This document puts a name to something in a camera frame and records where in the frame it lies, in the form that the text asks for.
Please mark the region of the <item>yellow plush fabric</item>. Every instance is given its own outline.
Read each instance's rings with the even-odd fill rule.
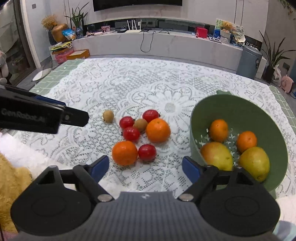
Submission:
[[[0,153],[0,224],[4,231],[17,233],[10,217],[10,208],[31,182],[32,175],[27,168],[13,167]]]

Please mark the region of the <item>red box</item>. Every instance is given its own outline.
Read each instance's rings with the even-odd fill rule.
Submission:
[[[197,27],[196,28],[196,37],[200,37],[200,38],[207,38],[207,29],[206,28],[200,28]]]
[[[65,51],[64,53],[60,53],[58,55],[56,55],[56,60],[59,64],[64,63],[67,61],[67,56],[69,56],[70,54],[74,53],[74,49],[68,49],[67,51]]]

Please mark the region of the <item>red tomato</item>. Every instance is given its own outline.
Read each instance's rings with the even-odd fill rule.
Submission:
[[[127,127],[133,126],[134,123],[135,123],[135,120],[131,116],[125,116],[120,120],[119,126],[122,129],[125,129]]]
[[[146,110],[142,117],[149,123],[150,121],[159,118],[160,114],[156,110]]]
[[[141,134],[136,127],[129,126],[123,130],[122,135],[127,141],[137,141]]]
[[[156,157],[156,149],[150,144],[145,144],[139,148],[138,154],[142,161],[153,161]]]

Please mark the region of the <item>plush toy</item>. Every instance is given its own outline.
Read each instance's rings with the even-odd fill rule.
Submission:
[[[7,77],[9,75],[8,66],[6,63],[6,54],[0,51],[0,84],[7,83]]]
[[[10,217],[10,208],[31,182],[32,175],[27,168],[13,167],[0,153],[0,225],[3,231],[17,233]]]
[[[231,30],[232,30],[232,24],[229,23],[229,22],[224,22],[223,21],[223,24],[221,26],[221,29],[225,29],[225,30],[228,30],[229,32],[231,32]]]

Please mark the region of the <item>gold pot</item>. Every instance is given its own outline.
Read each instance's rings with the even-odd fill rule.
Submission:
[[[66,29],[68,29],[68,25],[65,23],[59,24],[52,29],[52,36],[57,43],[67,40],[67,38],[62,33]]]

